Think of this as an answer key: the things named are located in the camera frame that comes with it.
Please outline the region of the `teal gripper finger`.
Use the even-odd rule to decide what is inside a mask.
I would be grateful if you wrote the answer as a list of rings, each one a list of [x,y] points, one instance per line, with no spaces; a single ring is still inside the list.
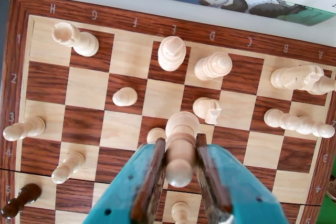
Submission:
[[[277,198],[228,150],[199,133],[196,153],[208,223],[288,223]]]
[[[90,210],[84,223],[154,223],[165,180],[165,139],[143,144]]]

